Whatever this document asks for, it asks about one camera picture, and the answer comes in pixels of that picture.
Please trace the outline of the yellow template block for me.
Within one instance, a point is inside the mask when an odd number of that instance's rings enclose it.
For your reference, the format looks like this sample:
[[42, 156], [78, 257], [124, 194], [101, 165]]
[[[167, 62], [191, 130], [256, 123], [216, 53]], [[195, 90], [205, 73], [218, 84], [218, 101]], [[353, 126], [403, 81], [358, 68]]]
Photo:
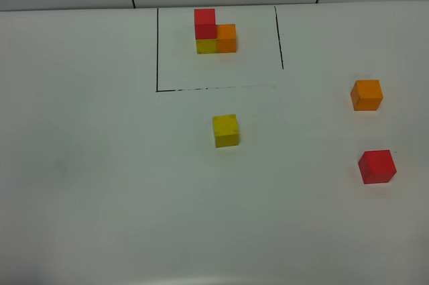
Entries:
[[217, 40], [216, 39], [196, 40], [196, 52], [198, 54], [216, 54]]

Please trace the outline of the orange template block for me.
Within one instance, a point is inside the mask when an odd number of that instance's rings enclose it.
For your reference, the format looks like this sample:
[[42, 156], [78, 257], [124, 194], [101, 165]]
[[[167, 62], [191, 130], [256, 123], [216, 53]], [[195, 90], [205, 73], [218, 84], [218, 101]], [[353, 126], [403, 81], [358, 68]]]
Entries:
[[217, 25], [216, 47], [218, 53], [237, 51], [237, 31], [235, 24]]

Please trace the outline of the red template block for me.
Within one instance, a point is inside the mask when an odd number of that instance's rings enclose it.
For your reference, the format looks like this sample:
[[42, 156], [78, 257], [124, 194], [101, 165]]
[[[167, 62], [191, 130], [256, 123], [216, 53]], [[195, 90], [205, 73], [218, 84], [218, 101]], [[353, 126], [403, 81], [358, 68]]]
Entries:
[[212, 40], [217, 36], [215, 9], [194, 10], [194, 30], [197, 40]]

